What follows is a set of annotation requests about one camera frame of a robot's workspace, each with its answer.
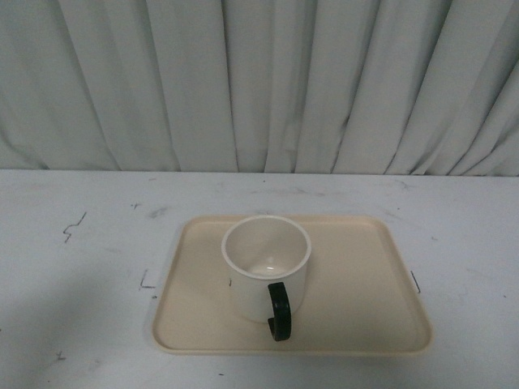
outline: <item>curtain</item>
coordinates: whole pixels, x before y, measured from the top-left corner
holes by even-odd
[[[519,175],[519,0],[6,0],[0,168]]]

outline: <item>table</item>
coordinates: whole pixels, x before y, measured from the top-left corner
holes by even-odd
[[[369,215],[435,339],[416,357],[174,356],[151,324],[183,225]],[[0,171],[0,387],[519,387],[519,178]]]

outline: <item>beige tray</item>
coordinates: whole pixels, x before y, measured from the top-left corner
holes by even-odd
[[[431,325],[388,229],[367,216],[288,216],[309,233],[312,253],[292,336],[275,342],[231,304],[220,250],[245,216],[204,216],[182,231],[153,322],[176,354],[401,355],[431,342]]]

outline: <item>mug handle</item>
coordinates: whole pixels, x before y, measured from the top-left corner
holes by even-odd
[[[289,297],[286,294],[285,284],[276,282],[268,285],[268,292],[272,300],[274,317],[268,320],[272,337],[276,342],[290,338],[292,331],[292,314],[290,312]]]

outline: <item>white mug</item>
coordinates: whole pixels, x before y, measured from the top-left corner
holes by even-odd
[[[238,311],[268,323],[274,340],[288,339],[291,315],[304,296],[311,253],[308,233],[285,217],[247,217],[225,233],[221,252]]]

